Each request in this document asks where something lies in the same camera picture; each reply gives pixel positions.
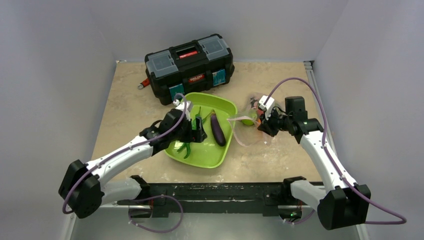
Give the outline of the purple fake eggplant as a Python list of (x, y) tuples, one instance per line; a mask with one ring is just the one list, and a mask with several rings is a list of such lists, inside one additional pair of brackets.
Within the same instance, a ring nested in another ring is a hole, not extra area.
[(216, 143), (221, 147), (225, 146), (227, 141), (214, 110), (210, 113), (210, 127)]

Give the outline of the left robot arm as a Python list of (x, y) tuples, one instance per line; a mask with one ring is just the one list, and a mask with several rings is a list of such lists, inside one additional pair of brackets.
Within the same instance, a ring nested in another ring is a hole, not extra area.
[(167, 149), (172, 142), (202, 143), (207, 138), (199, 114), (190, 117), (188, 110), (171, 109), (162, 120), (155, 121), (124, 146), (92, 162), (79, 159), (69, 164), (58, 193), (63, 198), (62, 212), (80, 219), (93, 214), (101, 205), (132, 200), (146, 203), (149, 191), (140, 177), (130, 177), (123, 186), (110, 182), (117, 174), (135, 163)]

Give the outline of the green fake apple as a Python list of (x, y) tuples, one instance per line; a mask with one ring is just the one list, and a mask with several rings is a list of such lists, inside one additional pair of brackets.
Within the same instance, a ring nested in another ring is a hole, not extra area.
[(257, 118), (258, 117), (257, 117), (256, 114), (252, 114), (251, 116), (246, 117), (245, 119), (242, 119), (241, 122), (246, 126), (253, 126), (253, 125), (255, 125)]

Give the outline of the green plastic tray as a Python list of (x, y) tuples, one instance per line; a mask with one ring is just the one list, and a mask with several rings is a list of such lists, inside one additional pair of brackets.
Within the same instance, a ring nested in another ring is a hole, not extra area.
[(202, 143), (190, 144), (191, 153), (188, 158), (184, 159), (186, 154), (185, 149), (181, 152), (177, 152), (178, 148), (182, 145), (182, 142), (179, 141), (172, 142), (165, 150), (165, 153), (170, 158), (190, 166), (207, 169), (216, 168), (224, 161), (233, 137), (232, 128), (227, 118), (237, 114), (238, 109), (232, 101), (207, 93), (191, 92), (186, 95), (186, 99), (193, 104), (193, 108), (190, 112), (192, 118), (195, 117), (200, 106), (202, 117), (205, 117), (212, 110), (215, 111), (220, 127), (224, 133), (226, 144), (225, 146), (219, 146), (216, 143), (211, 130), (209, 116), (203, 124), (207, 138)]

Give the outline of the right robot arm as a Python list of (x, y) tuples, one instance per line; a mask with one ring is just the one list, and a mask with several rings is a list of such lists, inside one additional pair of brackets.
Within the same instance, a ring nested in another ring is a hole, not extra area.
[(288, 204), (299, 200), (309, 205), (327, 230), (365, 223), (369, 203), (361, 198), (371, 197), (367, 185), (357, 181), (342, 167), (328, 145), (324, 128), (316, 118), (309, 118), (305, 99), (301, 96), (285, 98), (281, 109), (270, 96), (258, 101), (260, 112), (258, 130), (274, 137), (278, 132), (288, 132), (305, 150), (316, 167), (324, 188), (312, 185), (304, 177), (283, 180), (280, 196)]

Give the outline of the clear zip top bag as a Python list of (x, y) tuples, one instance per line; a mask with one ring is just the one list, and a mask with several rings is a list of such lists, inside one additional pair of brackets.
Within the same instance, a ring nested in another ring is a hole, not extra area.
[[(273, 142), (273, 137), (258, 130), (260, 125), (260, 116), (263, 112), (258, 108), (259, 99), (263, 96), (262, 93), (252, 92), (248, 95), (246, 104), (241, 108), (241, 111), (227, 118), (231, 126), (231, 130), (235, 140), (244, 147), (256, 145), (269, 146)], [(256, 114), (257, 120), (255, 125), (244, 125), (241, 120), (251, 115)]]

